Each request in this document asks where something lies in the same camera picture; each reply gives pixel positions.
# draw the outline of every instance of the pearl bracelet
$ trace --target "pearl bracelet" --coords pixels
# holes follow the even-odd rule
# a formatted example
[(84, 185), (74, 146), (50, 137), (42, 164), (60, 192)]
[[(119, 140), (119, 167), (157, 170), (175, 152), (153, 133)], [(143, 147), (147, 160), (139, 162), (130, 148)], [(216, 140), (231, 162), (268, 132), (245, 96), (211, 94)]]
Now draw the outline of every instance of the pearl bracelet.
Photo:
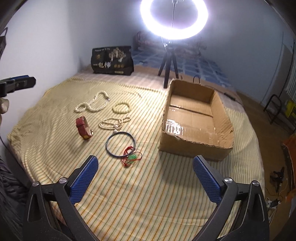
[[(109, 122), (108, 120), (115, 120), (118, 122), (118, 124)], [(105, 118), (100, 121), (99, 127), (104, 130), (113, 130), (114, 133), (117, 133), (119, 130), (122, 128), (123, 123), (127, 123), (131, 120), (129, 116), (126, 116), (124, 118), (116, 118), (116, 117), (109, 117)]]
[[(127, 105), (127, 106), (128, 106), (128, 110), (124, 110), (124, 111), (116, 110), (115, 107), (118, 106), (118, 105), (120, 105), (120, 104), (125, 104), (125, 105)], [(115, 114), (127, 114), (127, 113), (131, 112), (131, 106), (130, 106), (130, 104), (129, 104), (128, 102), (126, 102), (126, 101), (121, 101), (121, 102), (116, 103), (116, 104), (113, 106), (112, 110), (113, 110), (113, 112), (114, 112)]]

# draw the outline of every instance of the black bag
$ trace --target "black bag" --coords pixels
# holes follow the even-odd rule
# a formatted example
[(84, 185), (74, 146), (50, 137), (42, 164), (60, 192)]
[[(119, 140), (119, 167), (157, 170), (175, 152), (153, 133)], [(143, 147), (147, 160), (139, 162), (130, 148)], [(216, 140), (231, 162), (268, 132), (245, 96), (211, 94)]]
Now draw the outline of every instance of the black bag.
[(96, 74), (131, 75), (134, 72), (131, 46), (93, 49), (91, 67)]

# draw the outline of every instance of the pearl necklace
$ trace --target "pearl necklace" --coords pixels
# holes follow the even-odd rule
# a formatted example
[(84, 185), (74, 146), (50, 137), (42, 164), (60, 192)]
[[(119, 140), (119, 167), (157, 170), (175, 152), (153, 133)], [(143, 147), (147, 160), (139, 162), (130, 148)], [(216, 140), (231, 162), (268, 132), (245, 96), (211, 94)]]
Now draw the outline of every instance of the pearl necklace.
[[(120, 104), (125, 104), (125, 105), (127, 105), (128, 110), (124, 110), (124, 111), (116, 110), (115, 107), (118, 106), (118, 105), (120, 105)], [(127, 114), (127, 113), (131, 112), (131, 106), (130, 106), (130, 104), (129, 104), (128, 102), (126, 102), (126, 101), (121, 101), (121, 102), (116, 103), (116, 104), (113, 106), (112, 110), (113, 110), (113, 112), (114, 112), (115, 114)]]
[[(109, 122), (108, 120), (115, 120), (118, 122), (118, 124), (115, 124), (113, 122)], [(124, 118), (116, 118), (116, 117), (109, 117), (105, 118), (100, 121), (99, 127), (104, 129), (104, 130), (113, 130), (114, 133), (117, 133), (119, 130), (122, 128), (123, 123), (127, 123), (131, 120), (129, 116), (126, 116)]]
[[(94, 108), (91, 107), (91, 105), (96, 101), (96, 99), (98, 98), (99, 94), (104, 94), (105, 95), (106, 102), (100, 108), (94, 109)], [(99, 91), (98, 93), (96, 93), (94, 99), (91, 102), (83, 102), (83, 103), (80, 103), (78, 106), (76, 106), (76, 108), (75, 108), (74, 111), (76, 113), (82, 113), (83, 111), (85, 111), (87, 109), (90, 112), (99, 112), (102, 109), (104, 109), (109, 104), (109, 102), (110, 102), (110, 98), (109, 98), (107, 92), (106, 91)]]

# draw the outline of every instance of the screw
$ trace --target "screw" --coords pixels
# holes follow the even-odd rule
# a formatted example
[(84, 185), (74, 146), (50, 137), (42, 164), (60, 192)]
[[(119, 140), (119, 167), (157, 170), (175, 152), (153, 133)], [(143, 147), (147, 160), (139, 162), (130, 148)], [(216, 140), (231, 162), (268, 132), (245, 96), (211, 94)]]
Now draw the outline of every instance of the screw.
[(32, 183), (32, 186), (33, 186), (33, 187), (37, 187), (38, 185), (39, 185), (39, 182), (33, 182), (33, 183)]
[(258, 181), (252, 181), (252, 184), (255, 185), (256, 187), (260, 185)]
[(62, 177), (60, 180), (59, 180), (59, 183), (63, 184), (63, 183), (66, 183), (68, 180), (64, 177)]
[(226, 177), (225, 179), (224, 179), (224, 181), (225, 182), (227, 182), (227, 183), (232, 183), (232, 178), (231, 177)]

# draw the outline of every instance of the tripod leg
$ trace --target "tripod leg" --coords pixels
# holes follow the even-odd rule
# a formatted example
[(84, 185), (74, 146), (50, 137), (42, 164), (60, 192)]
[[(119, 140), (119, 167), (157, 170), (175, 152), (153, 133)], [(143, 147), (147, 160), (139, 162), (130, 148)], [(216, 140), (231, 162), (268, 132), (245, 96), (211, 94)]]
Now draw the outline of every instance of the tripod leg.
[(167, 53), (167, 61), (165, 65), (165, 80), (163, 83), (163, 87), (166, 89), (168, 87), (168, 79), (170, 78), (170, 65), (172, 64), (172, 54), (170, 52)]
[(163, 57), (163, 61), (161, 63), (161, 66), (159, 68), (159, 71), (158, 71), (158, 76), (161, 75), (162, 71), (163, 71), (163, 68), (165, 67), (165, 62), (167, 60), (167, 53), (165, 53), (165, 56)]
[(174, 52), (172, 52), (172, 60), (173, 60), (174, 68), (175, 68), (176, 78), (178, 79), (179, 73), (178, 73), (178, 67), (177, 67), (177, 60), (176, 60), (176, 56), (175, 56)]

